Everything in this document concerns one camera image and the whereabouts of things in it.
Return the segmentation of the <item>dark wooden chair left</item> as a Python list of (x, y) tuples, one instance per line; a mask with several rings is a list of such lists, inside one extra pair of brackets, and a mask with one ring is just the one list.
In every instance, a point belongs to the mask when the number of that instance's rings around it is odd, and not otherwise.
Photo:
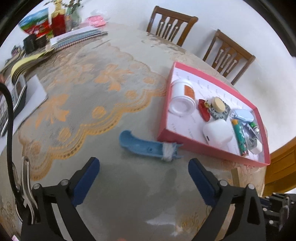
[(147, 25), (147, 32), (152, 32), (152, 25), (157, 15), (161, 16), (158, 22), (156, 33), (154, 35), (161, 37), (167, 41), (173, 42), (183, 24), (185, 27), (177, 41), (178, 46), (182, 47), (186, 37), (192, 27), (199, 20), (197, 16), (189, 16), (176, 11), (155, 6)]

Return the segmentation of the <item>yellow book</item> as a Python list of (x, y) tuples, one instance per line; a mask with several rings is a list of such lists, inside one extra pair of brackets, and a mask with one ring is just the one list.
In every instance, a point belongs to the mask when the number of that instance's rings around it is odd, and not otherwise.
[(42, 62), (43, 60), (49, 58), (55, 52), (55, 48), (49, 49), (42, 53), (34, 54), (29, 57), (25, 57), (18, 61), (11, 69), (11, 82), (13, 85), (16, 84), (18, 78), (21, 74), (26, 72), (32, 66)]

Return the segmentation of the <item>colourful snack bag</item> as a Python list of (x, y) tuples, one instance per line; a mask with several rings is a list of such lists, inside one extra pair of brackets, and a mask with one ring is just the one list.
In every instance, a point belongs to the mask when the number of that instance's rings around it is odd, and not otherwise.
[(37, 38), (44, 35), (52, 35), (52, 28), (49, 23), (48, 8), (24, 17), (18, 26), (27, 34), (35, 35)]

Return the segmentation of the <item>white jar orange label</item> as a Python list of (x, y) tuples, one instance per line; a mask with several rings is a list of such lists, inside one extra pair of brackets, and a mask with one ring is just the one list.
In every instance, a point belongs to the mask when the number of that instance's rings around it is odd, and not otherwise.
[(190, 81), (179, 78), (171, 83), (169, 111), (177, 116), (187, 116), (196, 109), (195, 92)]

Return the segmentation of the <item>red perfume bottle gold cap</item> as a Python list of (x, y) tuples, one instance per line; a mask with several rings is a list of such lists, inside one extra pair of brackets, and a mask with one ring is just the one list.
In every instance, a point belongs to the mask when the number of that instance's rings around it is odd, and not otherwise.
[(51, 13), (53, 35), (59, 36), (66, 33), (65, 14), (66, 10), (62, 7), (62, 1), (53, 1), (55, 10)]

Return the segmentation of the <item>small red toy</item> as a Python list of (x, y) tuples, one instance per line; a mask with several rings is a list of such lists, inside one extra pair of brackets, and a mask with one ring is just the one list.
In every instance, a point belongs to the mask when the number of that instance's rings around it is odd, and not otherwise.
[(210, 113), (208, 111), (208, 108), (205, 106), (205, 101), (203, 99), (198, 100), (198, 111), (200, 113), (200, 116), (203, 118), (205, 122), (210, 121)]

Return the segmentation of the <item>black small box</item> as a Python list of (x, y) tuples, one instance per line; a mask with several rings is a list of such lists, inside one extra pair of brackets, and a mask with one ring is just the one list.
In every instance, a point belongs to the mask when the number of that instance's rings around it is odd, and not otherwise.
[(47, 36), (42, 35), (37, 37), (35, 34), (31, 34), (23, 39), (23, 48), (26, 54), (30, 54), (37, 49), (46, 47), (47, 44)]

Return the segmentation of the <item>green printed lighter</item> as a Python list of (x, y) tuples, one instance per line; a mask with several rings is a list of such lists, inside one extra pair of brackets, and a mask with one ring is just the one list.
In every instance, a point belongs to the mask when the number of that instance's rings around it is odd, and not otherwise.
[(236, 136), (240, 156), (242, 156), (242, 157), (248, 156), (248, 147), (247, 147), (247, 143), (246, 143), (246, 139), (245, 139), (242, 125), (236, 119), (232, 119), (231, 123), (232, 123), (234, 133)]

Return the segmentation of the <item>grey plastic plate with holes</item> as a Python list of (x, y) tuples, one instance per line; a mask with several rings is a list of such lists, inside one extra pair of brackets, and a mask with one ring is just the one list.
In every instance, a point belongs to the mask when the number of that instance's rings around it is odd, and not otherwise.
[(206, 102), (208, 104), (208, 112), (215, 120), (227, 120), (231, 108), (220, 97), (213, 97)]

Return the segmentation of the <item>round wooden disc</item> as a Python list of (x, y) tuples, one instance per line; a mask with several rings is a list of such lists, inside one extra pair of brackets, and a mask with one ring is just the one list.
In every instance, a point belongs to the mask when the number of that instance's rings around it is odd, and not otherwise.
[(214, 108), (214, 110), (218, 113), (222, 113), (226, 110), (225, 103), (219, 97), (214, 97), (211, 101), (211, 105)]

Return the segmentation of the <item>spiral bound notebook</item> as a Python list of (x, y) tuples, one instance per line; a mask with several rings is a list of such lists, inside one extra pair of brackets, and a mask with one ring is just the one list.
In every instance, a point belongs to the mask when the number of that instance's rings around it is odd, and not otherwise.
[(71, 32), (67, 32), (57, 37), (53, 37), (50, 40), (50, 47), (61, 48), (68, 44), (77, 43), (80, 41), (88, 40), (94, 37), (104, 36), (107, 34), (107, 31), (101, 30), (100, 28), (87, 26), (84, 28), (73, 30)]

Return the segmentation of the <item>light blue correction tape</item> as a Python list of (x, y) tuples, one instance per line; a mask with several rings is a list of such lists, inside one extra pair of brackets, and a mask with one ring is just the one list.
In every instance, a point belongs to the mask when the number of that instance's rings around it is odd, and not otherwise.
[(232, 109), (229, 115), (232, 119), (236, 119), (243, 123), (251, 123), (254, 121), (254, 116), (246, 109)]

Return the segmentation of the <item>white USB charger plug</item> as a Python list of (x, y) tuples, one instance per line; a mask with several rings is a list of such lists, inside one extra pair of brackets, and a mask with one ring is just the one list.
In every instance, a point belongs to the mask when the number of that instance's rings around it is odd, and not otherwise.
[(259, 141), (257, 137), (248, 138), (247, 146), (248, 146), (248, 150), (254, 155), (260, 154), (263, 150), (262, 143)]

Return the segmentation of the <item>white earbud case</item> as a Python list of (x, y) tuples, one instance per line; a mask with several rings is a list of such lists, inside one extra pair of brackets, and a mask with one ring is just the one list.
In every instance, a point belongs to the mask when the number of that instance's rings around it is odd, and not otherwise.
[(218, 149), (227, 145), (233, 138), (229, 124), (223, 119), (205, 124), (203, 126), (203, 135), (208, 145)]

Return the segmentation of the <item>vase with dried flowers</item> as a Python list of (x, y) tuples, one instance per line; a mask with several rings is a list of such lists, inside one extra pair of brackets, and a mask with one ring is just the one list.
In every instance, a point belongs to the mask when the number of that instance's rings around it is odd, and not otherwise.
[(55, 10), (52, 16), (63, 14), (65, 19), (65, 31), (70, 32), (77, 28), (82, 22), (79, 14), (79, 9), (83, 7), (81, 2), (82, 1), (68, 1), (66, 3), (64, 1), (46, 1), (44, 6), (53, 4)]

